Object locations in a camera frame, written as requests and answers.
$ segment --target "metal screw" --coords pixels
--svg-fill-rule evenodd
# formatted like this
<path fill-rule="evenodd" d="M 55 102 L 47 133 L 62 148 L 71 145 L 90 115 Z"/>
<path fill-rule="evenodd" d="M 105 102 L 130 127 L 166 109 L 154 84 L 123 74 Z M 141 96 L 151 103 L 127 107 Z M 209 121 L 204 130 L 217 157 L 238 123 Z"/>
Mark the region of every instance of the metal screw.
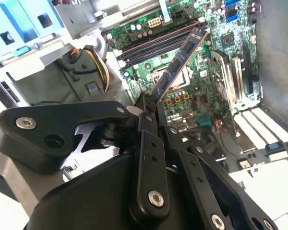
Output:
<path fill-rule="evenodd" d="M 225 230 L 225 224 L 224 222 L 222 221 L 222 219 L 216 215 L 216 214 L 213 214 L 211 216 L 211 220 L 213 222 L 213 224 L 215 225 L 215 227 L 219 230 Z"/>
<path fill-rule="evenodd" d="M 7 33 L 7 34 L 6 34 L 6 38 L 9 39 L 10 41 L 13 40 L 12 36 L 10 35 L 10 33 Z"/>
<path fill-rule="evenodd" d="M 177 130 L 176 130 L 176 129 L 171 128 L 170 130 L 171 130 L 171 132 L 172 132 L 173 134 L 177 134 Z"/>
<path fill-rule="evenodd" d="M 148 193 L 148 199 L 150 203 L 155 207 L 162 207 L 164 205 L 163 196 L 155 190 L 152 190 Z"/>
<path fill-rule="evenodd" d="M 123 110 L 123 109 L 120 108 L 120 107 L 117 107 L 117 110 L 118 110 L 119 112 L 121 112 L 121 113 L 124 113 L 124 112 L 125 112 L 125 110 Z"/>
<path fill-rule="evenodd" d="M 269 230 L 274 230 L 273 226 L 266 219 L 264 219 L 264 224 L 269 228 Z"/>
<path fill-rule="evenodd" d="M 19 128 L 30 130 L 36 127 L 36 122 L 29 117 L 20 117 L 16 120 L 16 125 Z"/>
<path fill-rule="evenodd" d="M 198 152 L 200 152 L 200 153 L 203 153 L 203 150 L 202 150 L 202 148 L 201 147 L 196 147 L 196 150 L 198 151 Z"/>
<path fill-rule="evenodd" d="M 153 121 L 153 119 L 150 116 L 146 116 L 146 119 L 149 121 Z"/>

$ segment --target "ram module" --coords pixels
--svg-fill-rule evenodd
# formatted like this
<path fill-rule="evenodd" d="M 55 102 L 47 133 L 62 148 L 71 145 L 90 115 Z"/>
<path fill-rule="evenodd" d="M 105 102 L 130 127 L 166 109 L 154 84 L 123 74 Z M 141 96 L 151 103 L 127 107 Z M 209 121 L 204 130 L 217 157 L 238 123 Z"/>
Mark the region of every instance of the ram module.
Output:
<path fill-rule="evenodd" d="M 152 91 L 156 104 L 162 100 L 163 96 L 207 35 L 207 31 L 199 28 L 194 28 L 190 32 Z"/>

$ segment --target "green circuit board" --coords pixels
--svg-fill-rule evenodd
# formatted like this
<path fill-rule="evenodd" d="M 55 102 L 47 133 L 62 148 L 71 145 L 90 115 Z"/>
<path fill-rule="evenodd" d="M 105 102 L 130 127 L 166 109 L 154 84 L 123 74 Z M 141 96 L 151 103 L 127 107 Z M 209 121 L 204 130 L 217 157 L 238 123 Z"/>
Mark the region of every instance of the green circuit board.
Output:
<path fill-rule="evenodd" d="M 170 125 L 179 131 L 196 125 L 210 125 L 217 132 L 224 124 L 232 127 L 232 115 L 247 107 L 254 107 L 260 102 L 260 92 L 247 93 L 245 98 L 229 106 L 221 95 L 219 85 L 223 84 L 219 64 L 211 59 L 210 51 L 221 50 L 229 59 L 239 57 L 243 46 L 249 50 L 250 71 L 258 75 L 256 50 L 256 23 L 250 24 L 249 10 L 251 1 L 241 0 L 231 6 L 231 10 L 238 12 L 239 18 L 227 22 L 226 9 L 222 0 L 182 0 L 168 7 L 172 22 L 151 28 L 149 21 L 162 15 L 156 11 L 134 22 L 119 28 L 107 31 L 107 37 L 112 47 L 117 50 L 126 50 L 129 47 L 153 39 L 170 29 L 192 20 L 204 22 L 205 28 L 210 31 L 209 38 L 194 53 L 177 85 L 163 98 L 163 105 Z M 124 69 L 121 73 L 129 87 L 131 98 L 136 101 L 142 92 L 150 93 L 158 77 L 175 56 L 176 50 L 157 55 L 142 63 Z"/>

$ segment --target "motherboard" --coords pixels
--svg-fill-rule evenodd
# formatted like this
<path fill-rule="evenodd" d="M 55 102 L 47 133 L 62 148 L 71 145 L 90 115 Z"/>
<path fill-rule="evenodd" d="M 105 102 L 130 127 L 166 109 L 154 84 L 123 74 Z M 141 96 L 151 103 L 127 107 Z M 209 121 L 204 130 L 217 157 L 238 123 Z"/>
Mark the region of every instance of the motherboard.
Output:
<path fill-rule="evenodd" d="M 258 105 L 261 87 L 253 0 L 182 0 L 106 32 L 131 99 L 151 93 L 194 27 L 209 32 L 163 97 L 168 124 L 179 131 L 210 126 L 235 132 L 233 115 Z"/>

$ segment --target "orange component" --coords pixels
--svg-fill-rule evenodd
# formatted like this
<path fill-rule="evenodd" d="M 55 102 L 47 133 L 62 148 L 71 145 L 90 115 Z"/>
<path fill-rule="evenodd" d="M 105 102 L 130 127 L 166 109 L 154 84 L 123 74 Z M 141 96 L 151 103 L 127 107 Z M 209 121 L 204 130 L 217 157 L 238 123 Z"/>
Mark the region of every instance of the orange component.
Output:
<path fill-rule="evenodd" d="M 73 49 L 73 51 L 71 52 L 71 55 L 74 55 L 78 51 L 79 51 L 79 49 Z"/>
<path fill-rule="evenodd" d="M 183 97 L 184 97 L 184 99 L 189 99 L 190 98 L 190 96 L 189 96 L 189 94 L 187 92 L 183 95 Z"/>

